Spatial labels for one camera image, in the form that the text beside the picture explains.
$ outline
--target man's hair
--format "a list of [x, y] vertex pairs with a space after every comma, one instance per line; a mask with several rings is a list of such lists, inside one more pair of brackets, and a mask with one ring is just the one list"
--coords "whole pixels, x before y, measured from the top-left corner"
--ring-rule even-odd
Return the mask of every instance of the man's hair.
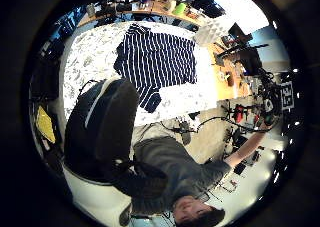
[[212, 227], [220, 223], [225, 216], [225, 211], [223, 209], [218, 210], [211, 207], [211, 211], [203, 214], [198, 219], [176, 223], [176, 227]]

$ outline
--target gray sweater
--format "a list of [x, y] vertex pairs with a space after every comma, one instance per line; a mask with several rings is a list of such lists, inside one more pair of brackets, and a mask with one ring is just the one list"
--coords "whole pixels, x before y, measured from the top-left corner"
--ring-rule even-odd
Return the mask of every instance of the gray sweater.
[[199, 198], [204, 191], [216, 185], [230, 171], [220, 160], [198, 164], [184, 146], [172, 137], [142, 141], [134, 146], [138, 161], [161, 169], [168, 176], [168, 184], [157, 199], [132, 199], [135, 215], [151, 215], [172, 210], [174, 202], [182, 196]]

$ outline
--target man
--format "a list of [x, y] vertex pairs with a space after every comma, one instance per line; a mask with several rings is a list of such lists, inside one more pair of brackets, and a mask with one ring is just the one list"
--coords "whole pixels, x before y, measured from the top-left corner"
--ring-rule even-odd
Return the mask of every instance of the man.
[[[169, 130], [173, 125], [173, 121], [165, 125], [155, 123], [136, 127], [133, 131], [135, 158], [161, 169], [168, 176], [168, 184], [158, 199], [133, 198], [132, 214], [145, 216], [170, 210], [177, 227], [214, 226], [223, 220], [225, 212], [203, 203], [201, 196], [209, 186], [217, 185], [252, 154], [265, 134], [253, 134], [238, 151], [223, 161], [198, 164], [176, 141], [174, 133]], [[260, 129], [268, 128], [264, 123], [260, 126]]]

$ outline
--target yellow paper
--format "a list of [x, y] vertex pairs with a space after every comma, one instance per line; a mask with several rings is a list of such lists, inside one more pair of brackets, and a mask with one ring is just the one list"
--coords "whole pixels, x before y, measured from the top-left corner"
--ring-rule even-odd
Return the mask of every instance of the yellow paper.
[[40, 133], [51, 143], [56, 142], [56, 137], [53, 133], [52, 122], [50, 116], [45, 112], [45, 110], [39, 106], [36, 126]]

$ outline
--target black and white striped shirt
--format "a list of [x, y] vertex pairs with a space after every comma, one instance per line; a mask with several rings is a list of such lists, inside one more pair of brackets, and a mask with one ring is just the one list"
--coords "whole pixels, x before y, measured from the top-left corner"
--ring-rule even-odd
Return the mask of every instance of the black and white striped shirt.
[[191, 40], [132, 24], [118, 46], [115, 70], [128, 78], [140, 94], [140, 106], [155, 111], [161, 87], [196, 83], [195, 58]]

